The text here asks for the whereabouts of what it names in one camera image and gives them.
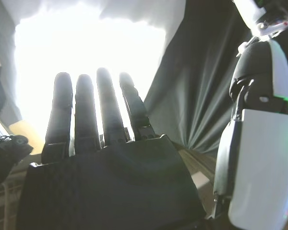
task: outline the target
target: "robotic arm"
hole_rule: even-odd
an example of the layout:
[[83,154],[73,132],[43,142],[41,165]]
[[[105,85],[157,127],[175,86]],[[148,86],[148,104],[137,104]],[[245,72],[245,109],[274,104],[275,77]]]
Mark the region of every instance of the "robotic arm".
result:
[[248,230],[288,220],[288,1],[235,0],[254,38],[243,43],[235,102],[218,149],[213,218]]

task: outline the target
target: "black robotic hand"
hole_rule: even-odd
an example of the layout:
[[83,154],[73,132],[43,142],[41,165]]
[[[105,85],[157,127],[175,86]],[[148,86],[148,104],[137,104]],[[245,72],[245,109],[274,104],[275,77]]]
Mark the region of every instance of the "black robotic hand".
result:
[[75,95],[75,155],[69,155],[72,84],[55,80],[42,165],[31,164],[18,216],[19,230],[201,229],[205,211],[182,159],[167,136],[156,138],[131,77],[120,87],[134,131],[127,139],[111,77],[97,71],[104,144],[93,86],[81,75]]

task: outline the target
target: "back of robotic hand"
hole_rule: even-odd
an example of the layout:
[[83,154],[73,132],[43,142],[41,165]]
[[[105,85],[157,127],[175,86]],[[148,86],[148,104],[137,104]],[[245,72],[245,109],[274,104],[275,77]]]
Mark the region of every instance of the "back of robotic hand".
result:
[[288,221],[288,0],[234,0],[253,38],[239,47],[235,105],[218,149],[213,218],[234,229]]
[[135,140],[128,139],[109,72],[97,71],[104,129],[99,139],[91,78],[75,94],[74,155],[69,154],[72,83],[57,75],[42,165],[31,164],[19,203],[19,230],[202,229],[205,211],[181,157],[157,138],[127,73],[120,75]]

